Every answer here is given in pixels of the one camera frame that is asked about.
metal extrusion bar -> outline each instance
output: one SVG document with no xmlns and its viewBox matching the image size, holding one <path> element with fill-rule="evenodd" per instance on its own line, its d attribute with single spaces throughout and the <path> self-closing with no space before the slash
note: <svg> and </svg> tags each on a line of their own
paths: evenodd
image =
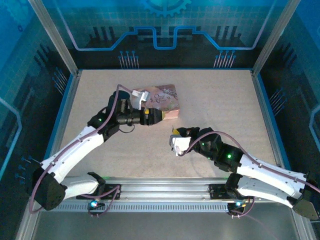
<svg viewBox="0 0 320 240">
<path fill-rule="evenodd" d="M 64 61 L 66 67 L 69 69 L 73 76 L 78 74 L 78 68 L 74 62 L 67 46 L 65 45 L 56 25 L 54 24 L 52 18 L 50 17 L 45 5 L 41 0 L 28 0 L 31 4 L 35 14 L 39 18 L 42 26 L 44 27 L 46 33 L 53 42 L 55 48 L 59 52 L 62 60 Z"/>
<path fill-rule="evenodd" d="M 316 240 L 316 234 L 308 218 L 298 215 L 292 211 L 293 220 L 300 239 Z"/>
<path fill-rule="evenodd" d="M 265 122 L 265 128 L 268 133 L 271 148 L 273 151 L 274 159 L 277 165 L 281 166 L 282 168 L 285 168 L 285 163 L 283 160 L 283 156 L 281 154 L 281 150 L 279 147 L 279 143 L 277 140 L 276 132 L 273 128 L 271 117 L 268 113 L 268 107 L 266 103 L 266 99 L 264 98 L 262 88 L 260 86 L 259 80 L 257 76 L 252 76 L 253 85 L 256 91 L 256 95 L 259 101 L 259 105 L 261 108 L 262 116 Z"/>
<path fill-rule="evenodd" d="M 288 0 L 287 4 L 285 5 L 279 19 L 274 25 L 274 28 L 270 33 L 268 40 L 263 46 L 263 49 L 252 68 L 252 71 L 255 77 L 259 74 L 262 67 L 266 63 L 269 55 L 273 51 L 275 45 L 277 44 L 279 38 L 282 35 L 282 32 L 284 31 L 285 27 L 290 21 L 300 1 L 301 0 Z"/>
<path fill-rule="evenodd" d="M 94 212 L 103 212 L 106 206 Z M 114 202 L 109 209 L 111 213 L 227 213 L 226 202 Z M 88 202 L 62 202 L 51 212 L 88 212 Z"/>
<path fill-rule="evenodd" d="M 50 150 L 50 152 L 49 152 L 49 150 L 47 150 L 45 152 L 45 158 L 50 157 L 51 155 L 53 155 L 54 153 L 56 153 L 56 152 L 58 152 L 60 150 L 60 146 L 61 146 L 61 143 L 62 143 L 63 135 L 65 133 L 65 130 L 66 130 L 66 127 L 67 127 L 68 118 L 69 118 L 69 115 L 70 115 L 70 112 L 71 112 L 71 107 L 72 107 L 72 104 L 73 104 L 75 96 L 76 96 L 76 92 L 77 92 L 79 80 L 80 80 L 80 77 L 81 77 L 81 73 L 82 73 L 82 71 L 80 71 L 77 76 L 73 75 L 72 82 L 71 82 L 71 85 L 70 85 L 70 89 L 67 92 L 65 105 L 63 107 L 63 111 L 62 111 L 62 114 L 61 114 L 61 119 L 60 119 L 60 122 L 59 122 L 59 126 L 57 128 L 56 134 L 54 136 L 54 141 L 53 141 L 51 150 Z"/>
<path fill-rule="evenodd" d="M 34 208 L 38 209 L 41 207 L 37 202 L 34 203 Z M 31 240 L 35 231 L 37 218 L 39 213 L 30 214 L 29 206 L 24 210 L 24 215 L 20 223 L 19 230 L 16 234 L 15 240 Z"/>
<path fill-rule="evenodd" d="M 144 213 L 226 213 L 228 203 L 238 200 L 211 199 L 210 184 L 225 184 L 225 178 L 108 178 L 108 184 L 121 184 L 120 199 L 111 206 L 111 212 Z M 74 198 L 63 201 L 51 212 L 87 212 L 91 199 Z M 271 201 L 260 199 L 258 203 Z M 101 201 L 108 205 L 108 200 Z"/>
</svg>

purple cable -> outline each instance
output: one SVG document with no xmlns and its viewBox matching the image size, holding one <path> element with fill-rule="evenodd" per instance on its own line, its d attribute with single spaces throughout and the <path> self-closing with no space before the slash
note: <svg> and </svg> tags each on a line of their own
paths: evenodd
<svg viewBox="0 0 320 240">
<path fill-rule="evenodd" d="M 62 150 L 55 157 L 55 159 L 52 161 L 53 163 L 56 163 L 59 160 L 59 158 L 61 158 L 61 156 L 63 154 L 65 154 L 74 145 L 76 145 L 79 142 L 81 143 L 84 139 L 86 139 L 88 137 L 91 137 L 93 134 L 96 134 L 97 132 L 99 132 L 99 130 L 102 129 L 109 122 L 110 118 L 112 117 L 112 114 L 115 111 L 116 105 L 117 105 L 117 101 L 116 100 L 118 99 L 118 96 L 119 96 L 119 88 L 123 88 L 124 90 L 128 91 L 129 93 L 132 93 L 132 90 L 122 86 L 121 84 L 118 84 L 117 87 L 116 87 L 116 92 L 115 92 L 115 96 L 114 96 L 115 101 L 113 101 L 113 105 L 112 105 L 110 114 L 107 117 L 107 119 L 104 121 L 104 123 L 100 127 L 98 127 L 96 130 L 94 130 L 94 131 L 88 133 L 87 135 L 84 135 L 80 139 L 72 142 L 69 146 L 67 146 L 64 150 Z M 36 184 L 35 184 L 35 186 L 33 188 L 33 191 L 32 191 L 32 194 L 31 194 L 31 199 L 30 199 L 30 204 L 29 204 L 29 212 L 30 212 L 30 214 L 35 214 L 35 213 L 39 212 L 42 209 L 42 207 L 40 207 L 37 210 L 33 210 L 34 209 L 34 203 L 35 203 L 35 196 L 36 196 L 36 192 L 37 192 L 37 190 L 39 188 L 39 185 L 40 185 L 42 179 L 45 177 L 46 173 L 53 167 L 53 163 L 50 163 L 50 165 L 44 170 L 44 172 L 41 174 L 41 176 L 39 177 L 38 181 L 36 182 Z"/>
<path fill-rule="evenodd" d="M 120 188 L 120 185 L 117 185 L 116 187 L 114 187 L 114 188 L 111 189 L 110 191 L 102 194 L 102 195 L 108 195 L 108 194 L 112 193 L 113 191 L 115 191 L 115 193 L 114 193 L 114 195 L 113 195 L 113 197 L 112 197 L 112 200 L 111 200 L 111 202 L 109 203 L 109 206 L 108 206 L 103 212 L 97 213 L 97 214 L 96 214 L 96 217 L 97 217 L 97 218 L 100 217 L 100 216 L 103 215 L 103 214 L 106 214 L 106 213 L 109 211 L 112 203 L 113 203 L 114 200 L 116 199 L 117 193 L 120 192 L 120 191 L 119 191 L 119 188 Z M 85 194 L 84 194 L 84 195 L 81 195 L 81 196 L 84 196 L 84 197 L 87 197 L 87 198 L 96 198 L 96 196 L 90 196 L 90 195 L 85 195 Z M 88 214 L 90 214 L 91 217 L 94 216 L 90 211 L 88 211 Z"/>
<path fill-rule="evenodd" d="M 103 198 L 104 196 L 109 195 L 109 194 L 112 193 L 114 190 L 119 189 L 119 188 L 120 188 L 120 186 L 117 185 L 117 186 L 115 186 L 114 188 L 112 188 L 110 191 L 107 191 L 107 192 L 105 192 L 105 193 L 103 193 L 103 194 L 101 194 L 101 195 L 98 195 L 98 196 L 91 196 L 91 195 L 87 195 L 87 194 L 82 194 L 81 196 L 82 196 L 82 197 L 85 197 L 85 198 L 88 198 L 88 199 L 100 199 L 100 198 Z"/>
<path fill-rule="evenodd" d="M 237 214 L 240 213 L 240 215 L 238 217 L 241 218 L 241 217 L 247 215 L 252 210 L 252 208 L 254 207 L 254 204 L 255 204 L 255 198 L 252 199 L 252 204 L 251 204 L 250 208 L 248 209 L 248 211 L 246 211 L 245 213 L 239 212 L 239 211 L 236 211 L 236 210 L 233 210 L 232 212 L 235 212 Z"/>
<path fill-rule="evenodd" d="M 244 214 L 242 214 L 242 212 L 240 212 L 240 211 L 232 210 L 232 212 L 234 212 L 234 213 L 236 213 L 236 214 L 240 214 L 239 217 L 244 216 Z M 270 235 L 272 235 L 275 239 L 280 240 L 279 238 L 277 238 L 277 236 L 276 236 L 269 228 L 267 228 L 267 227 L 265 226 L 265 224 L 264 224 L 263 222 L 259 221 L 258 219 L 254 218 L 253 216 L 250 216 L 250 215 L 246 215 L 246 217 L 248 217 L 248 218 L 256 221 L 258 224 L 260 224 L 260 225 L 264 228 L 264 230 L 266 230 L 266 231 L 267 231 Z"/>
<path fill-rule="evenodd" d="M 232 136 L 230 136 L 229 134 L 227 134 L 227 133 L 225 133 L 225 132 L 223 132 L 223 131 L 210 131 L 210 132 L 205 133 L 204 135 L 198 137 L 198 138 L 189 146 L 189 148 L 188 148 L 186 151 L 184 151 L 183 154 L 179 154 L 179 156 L 182 157 L 182 156 L 184 156 L 185 154 L 187 154 L 187 153 L 191 150 L 191 148 L 192 148 L 197 142 L 199 142 L 201 139 L 203 139 L 203 138 L 205 138 L 206 136 L 211 135 L 211 134 L 220 134 L 220 135 L 226 136 L 226 137 L 228 137 L 229 139 L 231 139 L 231 140 L 242 150 L 242 152 L 243 152 L 254 164 L 259 165 L 261 168 L 266 169 L 266 170 L 268 170 L 269 172 L 272 172 L 272 173 L 274 173 L 274 174 L 278 174 L 278 175 L 280 175 L 280 176 L 282 176 L 282 177 L 285 177 L 285 178 L 288 178 L 288 179 L 297 181 L 297 182 L 299 182 L 299 183 L 302 183 L 302 184 L 304 184 L 304 185 L 307 185 L 307 186 L 309 186 L 310 188 L 312 188 L 313 190 L 315 190 L 316 192 L 318 192 L 318 193 L 320 194 L 320 189 L 317 188 L 317 187 L 315 187 L 315 186 L 313 186 L 313 185 L 312 185 L 311 183 L 309 183 L 309 182 L 306 182 L 306 181 L 303 181 L 303 180 L 301 180 L 301 179 L 299 179 L 299 178 L 295 178 L 295 177 L 293 177 L 293 176 L 287 175 L 287 174 L 285 174 L 285 173 L 283 173 L 283 172 L 274 170 L 274 169 L 272 169 L 272 168 L 270 168 L 270 167 L 267 167 L 267 166 L 265 166 L 265 165 L 260 165 L 260 163 L 259 163 L 258 161 L 256 161 L 252 156 L 249 155 L 249 153 L 240 145 L 240 143 L 238 143 Z"/>
</svg>

